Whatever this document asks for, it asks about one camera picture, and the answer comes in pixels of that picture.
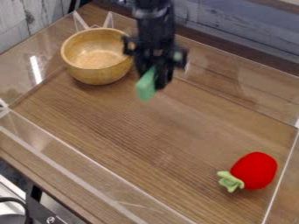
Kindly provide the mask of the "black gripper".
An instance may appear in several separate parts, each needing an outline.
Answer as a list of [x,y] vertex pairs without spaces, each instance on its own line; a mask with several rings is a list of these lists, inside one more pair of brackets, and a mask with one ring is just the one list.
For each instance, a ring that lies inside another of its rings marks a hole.
[[132,16],[138,35],[123,37],[124,54],[135,58],[139,77],[156,66],[155,89],[162,90],[174,79],[174,68],[186,68],[188,50],[175,41],[172,0],[135,0]]

